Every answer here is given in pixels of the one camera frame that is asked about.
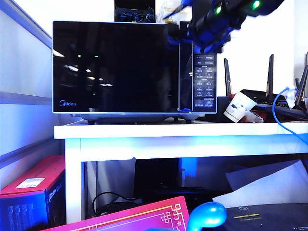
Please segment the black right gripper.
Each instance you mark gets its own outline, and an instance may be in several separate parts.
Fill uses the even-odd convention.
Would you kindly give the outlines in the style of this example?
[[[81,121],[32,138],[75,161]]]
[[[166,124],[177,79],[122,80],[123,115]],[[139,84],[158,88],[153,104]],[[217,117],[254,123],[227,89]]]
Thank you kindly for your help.
[[[190,21],[186,27],[180,27],[178,24],[168,23],[167,27],[167,48],[179,48],[183,41],[194,42],[198,46],[213,45],[213,31],[211,21],[213,13],[207,13],[202,17]]]

